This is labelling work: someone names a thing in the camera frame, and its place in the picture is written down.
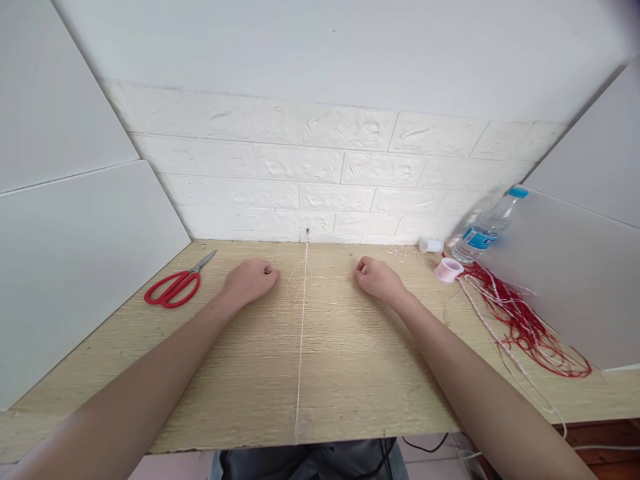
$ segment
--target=red scissor handle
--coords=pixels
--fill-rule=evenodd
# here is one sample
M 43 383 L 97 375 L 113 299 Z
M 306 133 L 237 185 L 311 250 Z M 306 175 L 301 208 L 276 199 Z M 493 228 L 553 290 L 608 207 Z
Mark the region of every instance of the red scissor handle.
M 176 280 L 169 286 L 169 288 L 167 288 L 164 292 L 162 292 L 162 294 L 160 294 L 158 298 L 156 299 L 151 298 L 155 290 L 160 285 L 163 285 L 169 280 L 174 278 Z M 191 290 L 191 292 L 189 292 L 189 294 L 186 297 L 174 303 L 169 302 L 169 300 L 171 300 L 178 293 L 184 290 L 184 288 L 188 284 L 190 284 L 194 279 L 195 279 L 195 286 L 193 290 Z M 200 274 L 198 272 L 190 273 L 189 271 L 185 270 L 182 272 L 174 273 L 173 275 L 170 275 L 167 278 L 160 280 L 158 283 L 152 286 L 149 290 L 147 290 L 147 292 L 145 293 L 145 302 L 147 302 L 150 305 L 160 304 L 164 308 L 176 308 L 188 302 L 191 299 L 191 297 L 194 296 L 195 293 L 198 291 L 199 286 L 200 286 Z

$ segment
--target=hand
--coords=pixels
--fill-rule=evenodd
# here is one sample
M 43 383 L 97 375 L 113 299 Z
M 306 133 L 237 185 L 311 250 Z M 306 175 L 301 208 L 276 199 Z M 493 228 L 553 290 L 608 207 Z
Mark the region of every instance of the hand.
M 271 290 L 278 278 L 280 270 L 272 268 L 268 261 L 244 260 L 227 275 L 221 295 L 242 308 Z
M 400 276 L 382 260 L 362 257 L 354 274 L 362 290 L 390 305 L 409 293 Z

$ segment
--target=bottle label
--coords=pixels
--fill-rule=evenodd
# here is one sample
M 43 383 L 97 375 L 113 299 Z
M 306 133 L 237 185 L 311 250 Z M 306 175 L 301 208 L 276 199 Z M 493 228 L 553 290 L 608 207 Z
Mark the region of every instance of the bottle label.
M 498 237 L 490 237 L 488 235 L 483 235 L 482 233 L 475 230 L 471 227 L 465 233 L 465 236 L 462 237 L 463 242 L 469 244 L 473 248 L 477 248 L 478 250 L 486 250 L 488 249 L 493 242 L 497 240 Z

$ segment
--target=scissors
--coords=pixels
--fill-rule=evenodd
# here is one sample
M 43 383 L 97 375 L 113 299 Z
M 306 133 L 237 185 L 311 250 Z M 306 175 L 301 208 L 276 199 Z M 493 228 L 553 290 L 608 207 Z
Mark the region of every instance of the scissors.
M 147 290 L 147 292 L 145 293 L 145 302 L 147 302 L 150 305 L 160 304 L 164 308 L 176 308 L 176 307 L 179 307 L 180 305 L 184 305 L 198 291 L 198 287 L 200 286 L 200 269 L 204 267 L 209 262 L 209 260 L 213 258 L 216 252 L 217 250 L 212 251 L 210 254 L 208 254 L 206 257 L 200 260 L 200 262 L 198 262 L 198 264 L 196 264 L 196 266 L 191 270 L 184 270 L 182 272 L 174 273 L 173 275 L 170 275 L 167 278 L 160 280 L 158 283 L 152 286 L 149 290 Z M 151 298 L 151 296 L 153 295 L 153 292 L 155 292 L 155 290 L 160 285 L 174 278 L 176 280 L 158 298 L 156 299 Z M 188 284 L 190 284 L 194 279 L 195 279 L 195 287 L 193 288 L 193 290 L 191 290 L 190 294 L 188 294 L 186 297 L 184 297 L 180 301 L 173 302 L 173 303 L 169 302 L 169 300 L 174 298 L 178 293 L 182 292 L 182 290 L 184 290 L 184 288 Z

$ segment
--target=pink spool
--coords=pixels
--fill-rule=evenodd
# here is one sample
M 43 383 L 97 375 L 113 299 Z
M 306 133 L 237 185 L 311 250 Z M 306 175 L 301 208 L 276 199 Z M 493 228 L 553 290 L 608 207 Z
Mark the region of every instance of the pink spool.
M 464 272 L 462 264 L 454 259 L 443 258 L 433 271 L 438 279 L 445 283 L 453 283 L 455 278 Z

